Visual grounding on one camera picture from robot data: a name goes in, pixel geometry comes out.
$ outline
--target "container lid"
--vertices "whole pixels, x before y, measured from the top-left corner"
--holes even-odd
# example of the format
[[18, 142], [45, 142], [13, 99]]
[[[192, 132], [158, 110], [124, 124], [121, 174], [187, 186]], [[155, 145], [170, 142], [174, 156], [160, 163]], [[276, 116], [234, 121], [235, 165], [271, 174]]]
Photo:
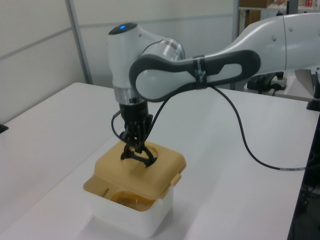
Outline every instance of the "container lid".
[[166, 147], [151, 142], [145, 146], [157, 157], [151, 166], [133, 158], [121, 160], [125, 143], [120, 141], [95, 163], [94, 174], [142, 197], [162, 199], [180, 180], [186, 161], [182, 154]]

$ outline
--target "white table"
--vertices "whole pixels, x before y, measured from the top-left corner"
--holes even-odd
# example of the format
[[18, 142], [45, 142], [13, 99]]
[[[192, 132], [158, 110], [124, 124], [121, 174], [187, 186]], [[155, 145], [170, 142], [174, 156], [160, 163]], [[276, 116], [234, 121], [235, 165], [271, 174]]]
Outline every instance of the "white table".
[[113, 136], [112, 90], [76, 83], [0, 134], [0, 233]]
[[[314, 96], [312, 96], [310, 92], [303, 86], [303, 84], [297, 79], [294, 70], [284, 72], [284, 76], [287, 78], [286, 88], [284, 90], [276, 91], [274, 94], [275, 97], [295, 99], [306, 102], [310, 102], [314, 98]], [[247, 84], [244, 86], [243, 91], [247, 93], [258, 93], [256, 90], [248, 89]], [[262, 92], [263, 95], [268, 96], [272, 96], [273, 93], [274, 89]]]
[[[108, 139], [110, 132], [105, 130], [110, 130], [110, 119], [105, 116], [118, 108], [114, 100], [104, 101], [113, 99], [112, 89], [78, 83], [53, 98], [58, 102], [63, 92], [73, 93], [65, 98], [64, 104], [85, 97], [86, 105], [81, 112], [61, 112], [57, 107], [51, 110], [52, 114], [64, 115], [66, 129], [73, 127], [68, 119], [75, 116], [81, 119], [91, 115], [92, 120], [99, 119], [94, 123], [92, 135], [84, 138], [89, 145], [96, 139], [105, 143], [97, 141], [96, 147], [90, 150], [88, 147], [88, 153], [98, 149], [88, 158], [83, 154], [81, 159], [86, 158], [85, 161], [80, 160], [73, 170], [71, 167], [69, 174], [64, 172], [66, 177], [53, 188], [48, 187], [48, 192], [11, 224], [0, 240], [140, 239], [93, 217], [82, 190], [96, 160], [118, 141], [114, 136]], [[307, 103], [303, 101], [223, 92], [237, 107], [247, 143], [260, 160], [279, 167], [306, 165], [318, 112], [306, 110]], [[159, 104], [149, 104], [151, 113], [158, 107]], [[43, 121], [42, 118], [39, 115], [37, 121]], [[72, 134], [81, 140], [76, 130]], [[219, 94], [207, 89], [175, 96], [160, 114], [149, 140], [181, 152], [187, 161], [182, 179], [174, 188], [173, 209], [153, 239], [287, 239], [304, 172], [277, 171], [257, 164], [244, 148], [232, 108]], [[64, 151], [70, 148], [69, 154], [83, 151], [73, 148], [78, 145], [77, 140], [61, 138], [61, 141]], [[53, 174], [69, 164], [71, 158], [65, 156], [64, 161], [55, 164], [59, 167], [51, 170]]]

